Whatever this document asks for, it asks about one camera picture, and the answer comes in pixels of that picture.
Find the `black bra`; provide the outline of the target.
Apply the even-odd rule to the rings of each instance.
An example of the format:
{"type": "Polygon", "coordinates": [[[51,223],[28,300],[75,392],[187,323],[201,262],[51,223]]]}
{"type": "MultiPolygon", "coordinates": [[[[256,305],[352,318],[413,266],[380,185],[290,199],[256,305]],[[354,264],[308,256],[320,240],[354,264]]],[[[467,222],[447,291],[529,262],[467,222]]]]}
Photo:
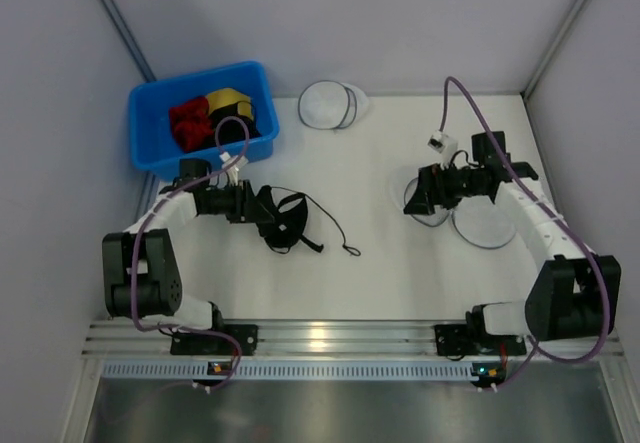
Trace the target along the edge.
{"type": "Polygon", "coordinates": [[[342,238],[341,248],[350,256],[361,256],[358,248],[348,244],[346,233],[338,220],[307,193],[282,186],[264,185],[258,191],[257,199],[272,216],[271,222],[257,224],[257,227],[259,235],[274,253],[286,255],[298,244],[303,244],[317,254],[324,251],[323,244],[316,243],[305,235],[309,204],[312,203],[335,225],[342,238]]]}

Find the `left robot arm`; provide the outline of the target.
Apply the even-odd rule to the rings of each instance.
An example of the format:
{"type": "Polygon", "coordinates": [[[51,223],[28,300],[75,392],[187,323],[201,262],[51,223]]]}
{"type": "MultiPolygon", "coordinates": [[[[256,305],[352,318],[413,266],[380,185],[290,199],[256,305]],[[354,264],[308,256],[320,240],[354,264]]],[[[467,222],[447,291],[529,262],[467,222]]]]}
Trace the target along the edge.
{"type": "Polygon", "coordinates": [[[172,238],[199,216],[222,216],[231,224],[271,224],[274,212],[247,180],[233,176],[223,187],[210,180],[219,170],[201,159],[183,159],[179,175],[162,189],[135,224],[102,240],[104,299],[108,314],[127,318],[141,332],[224,331],[221,311],[187,293],[172,238]]]}

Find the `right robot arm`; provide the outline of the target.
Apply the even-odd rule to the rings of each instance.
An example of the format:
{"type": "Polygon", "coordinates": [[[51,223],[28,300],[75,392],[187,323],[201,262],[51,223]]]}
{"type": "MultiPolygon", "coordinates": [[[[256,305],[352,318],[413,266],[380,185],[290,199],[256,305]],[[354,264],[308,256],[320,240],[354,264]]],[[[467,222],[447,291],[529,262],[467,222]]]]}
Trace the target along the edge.
{"type": "Polygon", "coordinates": [[[419,169],[404,213],[431,216],[471,197],[486,197],[514,225],[538,274],[524,299],[481,304],[468,313],[468,321],[491,336],[542,342],[610,334],[621,280],[618,261],[569,235],[533,167],[498,154],[506,148],[503,132],[476,134],[471,143],[472,162],[458,167],[456,140],[441,131],[429,138],[442,160],[419,169]]]}

